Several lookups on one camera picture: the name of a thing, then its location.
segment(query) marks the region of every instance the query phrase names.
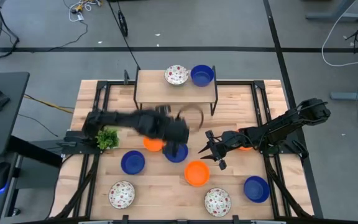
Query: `wooden tabletop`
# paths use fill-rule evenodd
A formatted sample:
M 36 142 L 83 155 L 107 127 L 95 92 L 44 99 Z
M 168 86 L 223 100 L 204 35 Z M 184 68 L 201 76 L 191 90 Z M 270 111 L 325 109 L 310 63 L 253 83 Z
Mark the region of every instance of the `wooden tabletop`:
M 214 80 L 204 87 L 193 84 L 191 77 L 180 86 L 169 84 L 165 70 L 139 70 L 136 101 L 138 103 L 214 103 Z
M 71 123 L 71 130 L 80 130 L 85 117 L 91 111 L 97 80 L 83 80 Z M 268 103 L 272 118 L 287 110 L 280 80 L 265 80 Z M 197 133 L 190 134 L 189 155 L 185 161 L 174 164 L 169 162 L 161 152 L 149 152 L 142 145 L 142 136 L 132 129 L 119 128 L 120 148 L 106 151 L 99 161 L 96 187 L 93 197 L 91 219 L 120 220 L 129 215 L 131 220 L 210 220 L 218 219 L 211 216 L 204 207 L 205 193 L 220 187 L 226 190 L 232 199 L 232 208 L 228 215 L 220 219 L 231 219 L 239 215 L 240 219 L 272 219 L 273 213 L 270 199 L 264 203 L 254 203 L 244 195 L 242 188 L 245 180 L 252 175 L 266 179 L 266 171 L 262 156 L 254 151 L 234 150 L 227 154 L 227 168 L 220 170 L 218 163 L 205 160 L 211 173 L 209 182 L 202 187 L 190 186 L 183 175 L 185 166 L 201 156 L 198 154 L 206 144 L 205 131 L 213 130 L 215 135 L 223 131 L 256 126 L 252 94 L 247 85 L 218 85 L 219 101 L 213 117 L 204 113 L 204 125 Z M 109 110 L 133 111 L 133 86 L 113 86 L 109 97 Z M 175 114 L 181 105 L 173 105 Z M 209 111 L 209 105 L 203 105 Z M 200 115 L 195 111 L 186 111 L 183 116 L 190 127 L 197 126 Z M 145 156 L 146 165 L 139 175 L 126 175 L 120 167 L 122 156 L 128 150 L 138 150 Z M 280 155 L 285 183 L 298 203 L 308 212 L 313 213 L 305 175 L 297 155 Z M 66 161 L 60 171 L 56 188 L 55 203 L 51 216 L 62 210 L 75 192 L 81 169 L 82 156 L 73 156 Z M 108 200 L 111 186 L 120 180 L 131 182 L 135 187 L 136 198 L 133 204 L 123 210 L 113 208 Z M 284 215 L 283 203 L 279 189 L 276 187 L 279 211 Z M 87 192 L 85 192 L 81 211 L 85 210 Z

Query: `concrete floor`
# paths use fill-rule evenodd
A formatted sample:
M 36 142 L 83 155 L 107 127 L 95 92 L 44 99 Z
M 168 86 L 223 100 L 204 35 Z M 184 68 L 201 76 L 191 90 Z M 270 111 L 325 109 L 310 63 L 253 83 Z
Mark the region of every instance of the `concrete floor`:
M 271 0 L 282 47 L 321 47 L 333 23 L 307 21 L 305 13 L 328 11 L 338 2 Z M 129 25 L 127 41 L 133 47 L 274 46 L 264 5 L 259 0 L 130 1 L 122 2 L 121 8 Z M 349 12 L 358 12 L 358 1 Z M 85 29 L 82 24 L 68 20 L 62 1 L 10 0 L 2 13 L 8 26 L 21 38 L 18 47 L 55 47 L 75 40 Z M 107 5 L 94 7 L 84 17 L 89 31 L 70 47 L 125 46 Z M 338 24 L 327 47 L 349 47 L 343 36 L 357 28 L 356 23 Z M 2 34 L 0 47 L 9 44 L 9 38 Z M 172 64 L 191 68 L 204 63 L 216 66 L 218 78 L 282 79 L 274 52 L 135 52 L 134 55 L 143 69 L 164 69 Z M 358 220 L 356 108 L 354 102 L 329 99 L 330 91 L 356 90 L 358 65 L 333 68 L 323 62 L 319 53 L 285 53 L 284 58 L 296 102 L 321 98 L 329 102 L 327 107 L 332 112 L 326 123 L 304 128 L 324 217 Z M 326 58 L 332 63 L 345 63 L 357 61 L 358 54 L 327 54 Z M 14 53 L 0 59 L 0 72 L 30 73 L 27 94 L 62 106 L 75 105 L 82 79 L 121 79 L 124 69 L 134 77 L 135 63 L 129 52 Z M 69 114 L 29 100 L 23 101 L 20 113 L 37 118 L 60 137 L 71 122 Z M 16 121 L 14 134 L 28 141 L 57 139 L 21 117 Z M 43 189 L 21 191 L 17 206 L 22 214 L 1 223 L 45 218 L 52 204 L 54 181 L 51 177 L 52 184 Z

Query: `blue light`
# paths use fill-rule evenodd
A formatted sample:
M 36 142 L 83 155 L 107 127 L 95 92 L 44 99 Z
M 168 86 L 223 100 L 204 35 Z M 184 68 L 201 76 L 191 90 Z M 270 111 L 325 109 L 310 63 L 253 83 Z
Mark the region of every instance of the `blue light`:
M 3 188 L 0 190 L 0 194 L 4 193 L 5 188 L 6 188 L 6 185 L 5 185 L 5 187 L 3 187 Z

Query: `blue bowl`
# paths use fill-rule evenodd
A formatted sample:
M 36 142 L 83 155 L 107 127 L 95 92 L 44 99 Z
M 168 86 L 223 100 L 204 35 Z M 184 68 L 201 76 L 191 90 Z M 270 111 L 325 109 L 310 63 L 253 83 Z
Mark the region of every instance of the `blue bowl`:
M 263 178 L 251 176 L 244 183 L 244 193 L 249 200 L 262 203 L 269 197 L 269 185 Z
M 206 65 L 197 65 L 191 70 L 191 80 L 196 86 L 207 86 L 214 79 L 214 70 Z
M 121 168 L 126 174 L 138 174 L 144 168 L 145 159 L 138 151 L 129 151 L 121 159 Z
M 166 154 L 165 157 L 171 162 L 181 162 L 186 159 L 188 153 L 189 149 L 187 148 L 187 145 L 181 144 L 178 146 L 178 152 L 176 157 L 170 154 Z

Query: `yellow cable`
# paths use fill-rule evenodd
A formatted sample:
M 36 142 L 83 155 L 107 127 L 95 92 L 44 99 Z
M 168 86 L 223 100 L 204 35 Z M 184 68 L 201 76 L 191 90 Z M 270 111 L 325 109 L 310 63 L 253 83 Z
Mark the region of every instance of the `yellow cable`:
M 55 109 L 64 111 L 64 112 L 66 112 L 66 113 L 71 113 L 71 114 L 73 113 L 72 111 L 67 110 L 67 109 L 65 109 L 65 108 L 61 108 L 61 107 L 59 107 L 59 106 L 57 106 L 57 105 L 55 105 L 55 104 L 53 104 L 53 103 L 49 103 L 49 102 L 42 101 L 42 100 L 37 100 L 37 99 L 35 99 L 35 98 L 33 98 L 33 97 L 29 96 L 29 95 L 24 95 L 24 98 L 37 101 L 37 102 L 39 102 L 39 103 L 42 103 L 42 104 L 45 104 L 45 105 L 50 106 L 50 107 L 52 107 L 52 108 L 55 108 Z

